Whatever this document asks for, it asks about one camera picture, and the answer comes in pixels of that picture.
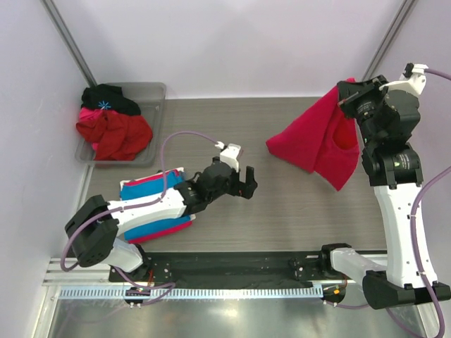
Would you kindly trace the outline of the crimson pink t-shirt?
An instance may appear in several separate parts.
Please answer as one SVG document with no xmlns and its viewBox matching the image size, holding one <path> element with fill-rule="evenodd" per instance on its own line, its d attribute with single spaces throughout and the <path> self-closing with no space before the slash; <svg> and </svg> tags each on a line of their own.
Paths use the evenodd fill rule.
<svg viewBox="0 0 451 338">
<path fill-rule="evenodd" d="M 340 191 L 359 160 L 355 122 L 339 108 L 334 86 L 293 120 L 282 132 L 266 140 L 268 152 L 308 173 L 317 173 Z"/>
</svg>

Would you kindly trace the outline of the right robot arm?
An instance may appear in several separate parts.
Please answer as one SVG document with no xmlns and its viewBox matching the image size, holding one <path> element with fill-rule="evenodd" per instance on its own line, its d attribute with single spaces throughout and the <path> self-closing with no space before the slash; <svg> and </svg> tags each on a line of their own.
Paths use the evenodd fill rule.
<svg viewBox="0 0 451 338">
<path fill-rule="evenodd" d="M 387 264 L 348 244 L 328 244 L 317 267 L 325 278 L 342 274 L 354 280 L 373 309 L 450 300 L 450 286 L 439 282 L 428 254 L 421 161 L 408 142 L 421 119 L 419 95 L 425 84 L 423 77 L 388 82 L 382 75 L 337 84 L 338 107 L 357 122 L 364 141 L 362 164 L 381 210 Z"/>
</svg>

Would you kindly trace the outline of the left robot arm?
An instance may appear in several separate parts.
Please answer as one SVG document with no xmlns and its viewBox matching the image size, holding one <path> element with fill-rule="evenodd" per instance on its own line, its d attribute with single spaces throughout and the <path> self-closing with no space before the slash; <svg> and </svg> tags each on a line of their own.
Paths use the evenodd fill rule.
<svg viewBox="0 0 451 338">
<path fill-rule="evenodd" d="M 61 255 L 61 269 L 70 271 L 65 259 L 72 251 L 77 266 L 88 268 L 104 263 L 136 281 L 144 280 L 150 264 L 138 245 L 119 238 L 124 232 L 160 220 L 198 214 L 224 195 L 250 199 L 257 186 L 252 166 L 246 168 L 245 180 L 241 181 L 239 170 L 215 157 L 209 167 L 162 195 L 125 201 L 105 201 L 101 195 L 93 196 L 65 226 L 68 242 Z"/>
</svg>

